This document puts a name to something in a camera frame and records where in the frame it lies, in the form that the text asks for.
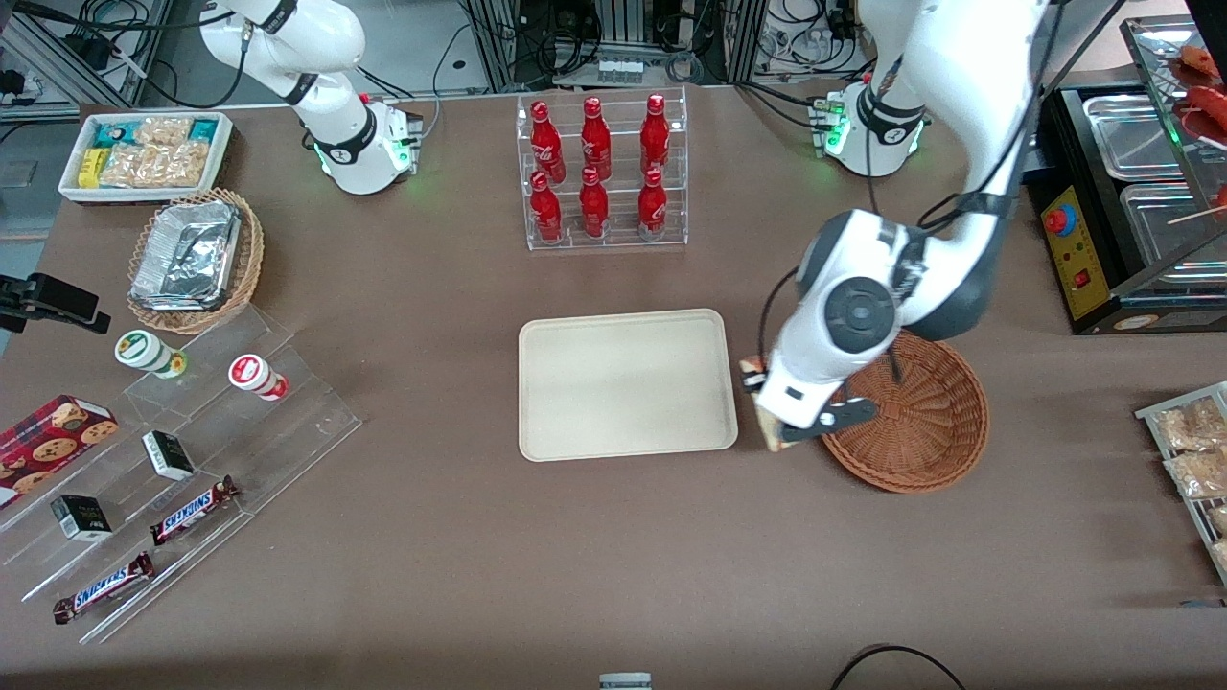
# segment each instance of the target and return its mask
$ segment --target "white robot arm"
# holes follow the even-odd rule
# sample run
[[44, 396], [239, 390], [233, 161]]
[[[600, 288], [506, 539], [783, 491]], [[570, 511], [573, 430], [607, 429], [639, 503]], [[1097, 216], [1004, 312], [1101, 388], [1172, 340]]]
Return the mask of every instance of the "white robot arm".
[[337, 187], [372, 194], [416, 172], [421, 122], [384, 103], [366, 103], [341, 74], [366, 49], [362, 25], [333, 0], [209, 2], [200, 27], [220, 61], [242, 69], [293, 107]]
[[801, 302], [772, 349], [757, 398], [794, 427], [791, 440], [845, 425], [831, 397], [901, 329], [942, 340], [974, 327], [988, 307], [1018, 187], [1015, 162], [1029, 136], [1031, 52], [1045, 5], [861, 0], [879, 70], [869, 90], [845, 92], [855, 103], [845, 102], [850, 129], [839, 160], [869, 172], [869, 138], [872, 174], [893, 172], [928, 107], [958, 136], [971, 169], [946, 238], [852, 210], [810, 244], [796, 276]]

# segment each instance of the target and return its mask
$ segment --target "sausage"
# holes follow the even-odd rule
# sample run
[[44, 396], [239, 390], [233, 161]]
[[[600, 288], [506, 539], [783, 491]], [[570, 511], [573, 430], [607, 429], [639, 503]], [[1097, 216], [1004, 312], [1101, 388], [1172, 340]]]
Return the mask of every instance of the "sausage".
[[1227, 96], [1215, 88], [1194, 86], [1189, 88], [1188, 98], [1189, 106], [1214, 118], [1218, 126], [1227, 131]]
[[1182, 45], [1180, 61], [1204, 75], [1218, 79], [1218, 65], [1215, 64], [1215, 59], [1205, 48]]

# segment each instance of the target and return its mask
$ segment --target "power adapter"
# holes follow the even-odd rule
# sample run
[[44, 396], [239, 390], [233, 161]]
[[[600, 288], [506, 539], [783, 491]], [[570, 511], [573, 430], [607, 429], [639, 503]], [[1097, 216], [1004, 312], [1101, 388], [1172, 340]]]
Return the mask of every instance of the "power adapter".
[[110, 61], [110, 42], [107, 39], [69, 34], [64, 37], [64, 44], [96, 70], [107, 69]]

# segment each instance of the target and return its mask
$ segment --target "acrylic display stand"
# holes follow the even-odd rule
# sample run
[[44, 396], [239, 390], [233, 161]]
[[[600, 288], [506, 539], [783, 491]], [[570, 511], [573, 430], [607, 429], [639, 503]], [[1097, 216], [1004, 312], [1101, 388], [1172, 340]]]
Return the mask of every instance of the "acrylic display stand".
[[[288, 344], [290, 334], [255, 307], [196, 336], [183, 347], [188, 371], [163, 381], [145, 374], [108, 406], [120, 424], [108, 443], [77, 459], [39, 494], [0, 513], [0, 554], [7, 592], [45, 610], [148, 551], [157, 576], [94, 605], [64, 626], [81, 643], [102, 642], [178, 578], [252, 521], [274, 497], [335, 448], [362, 421]], [[229, 384], [226, 368], [254, 352], [290, 381], [276, 401]], [[196, 468], [185, 481], [153, 473], [141, 436], [160, 430], [179, 437]], [[225, 475], [242, 494], [188, 532], [153, 546], [150, 525], [204, 494]], [[60, 494], [98, 500], [113, 534], [98, 543], [70, 541], [50, 501]]]
[[[1155, 415], [1162, 411], [1173, 410], [1177, 408], [1183, 408], [1190, 403], [1196, 403], [1205, 398], [1211, 398], [1218, 406], [1218, 413], [1227, 419], [1227, 382], [1218, 383], [1216, 386], [1210, 386], [1201, 388], [1200, 390], [1194, 390], [1179, 398], [1172, 398], [1160, 403], [1158, 405], [1151, 405], [1150, 408], [1137, 410], [1134, 416], [1146, 422], [1146, 428], [1150, 430], [1151, 436], [1155, 438], [1155, 443], [1158, 446], [1160, 453], [1163, 454], [1164, 460], [1171, 460], [1177, 457], [1180, 452], [1172, 449], [1167, 444], [1167, 440], [1158, 431], [1158, 425], [1155, 422]], [[1217, 508], [1227, 503], [1227, 498], [1183, 498], [1184, 506], [1189, 508], [1189, 514], [1193, 516], [1193, 524], [1198, 528], [1198, 534], [1201, 535], [1201, 541], [1205, 544], [1206, 549], [1220, 539], [1227, 539], [1227, 534], [1220, 534], [1215, 528], [1214, 523], [1210, 522], [1210, 516], [1207, 514], [1211, 510]], [[1225, 586], [1227, 586], [1227, 568], [1223, 568], [1222, 564], [1217, 559], [1211, 556], [1210, 559], [1215, 564], [1215, 570], [1218, 571], [1218, 578]]]
[[[669, 196], [665, 206], [665, 232], [655, 242], [639, 237], [639, 190], [643, 189], [643, 171], [639, 167], [639, 129], [648, 110], [648, 96], [665, 97], [665, 119], [669, 122], [669, 162], [664, 168], [661, 187]], [[601, 91], [601, 109], [610, 126], [614, 149], [614, 171], [605, 180], [610, 198], [610, 227], [602, 239], [593, 239], [584, 232], [579, 209], [580, 171], [584, 153], [579, 133], [584, 128], [585, 93], [552, 92], [520, 96], [517, 101], [515, 144], [520, 162], [520, 195], [524, 198], [524, 227], [529, 249], [601, 249], [653, 248], [686, 244], [690, 237], [687, 206], [688, 149], [686, 92], [682, 88], [611, 90]], [[546, 244], [533, 222], [529, 196], [533, 193], [529, 176], [536, 169], [533, 158], [533, 118], [529, 106], [545, 101], [550, 106], [550, 119], [562, 136], [562, 158], [567, 165], [567, 178], [553, 185], [562, 205], [562, 242]]]

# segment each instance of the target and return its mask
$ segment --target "skewer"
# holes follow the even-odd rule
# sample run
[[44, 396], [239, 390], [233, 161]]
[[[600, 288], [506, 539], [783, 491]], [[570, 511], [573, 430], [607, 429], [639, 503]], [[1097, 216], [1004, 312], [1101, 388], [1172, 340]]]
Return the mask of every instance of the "skewer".
[[1217, 214], [1220, 211], [1227, 211], [1227, 206], [1215, 206], [1214, 209], [1206, 209], [1205, 211], [1198, 211], [1195, 214], [1180, 216], [1178, 219], [1167, 221], [1167, 225], [1175, 225], [1178, 222], [1191, 221], [1193, 219], [1200, 219], [1201, 216], [1209, 216], [1210, 214]]

